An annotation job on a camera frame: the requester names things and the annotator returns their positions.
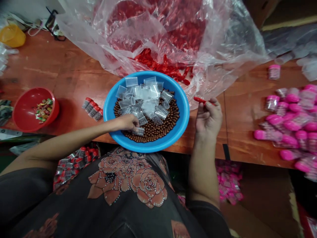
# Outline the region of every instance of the clear plastic bag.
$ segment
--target clear plastic bag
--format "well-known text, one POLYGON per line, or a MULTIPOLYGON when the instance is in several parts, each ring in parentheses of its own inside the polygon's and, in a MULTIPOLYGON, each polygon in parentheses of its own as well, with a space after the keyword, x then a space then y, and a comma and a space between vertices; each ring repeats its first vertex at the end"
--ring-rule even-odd
POLYGON ((173 66, 182 76, 185 71, 190 85, 180 85, 191 109, 198 106, 194 96, 215 97, 267 61, 263 38, 242 0, 66 0, 66 5, 67 14, 57 16, 59 28, 105 70, 121 77, 152 70, 135 60, 150 49, 156 64, 173 66))

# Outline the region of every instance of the black floral shirt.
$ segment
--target black floral shirt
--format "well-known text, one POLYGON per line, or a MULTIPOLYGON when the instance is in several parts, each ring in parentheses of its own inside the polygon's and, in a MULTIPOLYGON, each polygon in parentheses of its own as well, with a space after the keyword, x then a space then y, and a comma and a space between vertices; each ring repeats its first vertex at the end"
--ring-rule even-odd
POLYGON ((231 237, 216 207, 179 199, 157 153, 118 147, 54 192, 52 183, 43 168, 0 177, 4 237, 231 237))

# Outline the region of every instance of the red plastic bowl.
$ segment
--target red plastic bowl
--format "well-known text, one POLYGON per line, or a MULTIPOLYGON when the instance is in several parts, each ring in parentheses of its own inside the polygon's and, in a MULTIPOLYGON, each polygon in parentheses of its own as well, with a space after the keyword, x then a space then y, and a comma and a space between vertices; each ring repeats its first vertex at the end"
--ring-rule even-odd
POLYGON ((59 113, 59 104, 53 93, 45 88, 33 88, 26 91, 17 100, 13 109, 13 121, 22 132, 35 132, 44 126, 52 123, 59 113), (53 108, 47 120, 39 124, 39 120, 35 119, 34 107, 41 103, 43 99, 52 99, 53 108))

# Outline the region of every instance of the woman's left hand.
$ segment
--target woman's left hand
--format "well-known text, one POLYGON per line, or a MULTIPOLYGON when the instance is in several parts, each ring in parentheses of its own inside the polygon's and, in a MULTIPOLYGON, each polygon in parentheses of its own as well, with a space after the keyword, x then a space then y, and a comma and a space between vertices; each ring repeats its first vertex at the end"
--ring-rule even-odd
POLYGON ((125 114, 113 119, 114 129, 113 131, 137 131, 136 127, 139 127, 139 120, 133 114, 125 114))

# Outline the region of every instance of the yellow container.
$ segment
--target yellow container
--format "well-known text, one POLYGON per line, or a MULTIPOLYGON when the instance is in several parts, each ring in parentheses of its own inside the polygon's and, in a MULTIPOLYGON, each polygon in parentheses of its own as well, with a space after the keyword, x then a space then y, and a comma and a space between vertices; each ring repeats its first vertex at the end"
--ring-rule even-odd
POLYGON ((24 45, 25 38, 24 32, 15 24, 5 26, 0 31, 0 41, 12 48, 24 45))

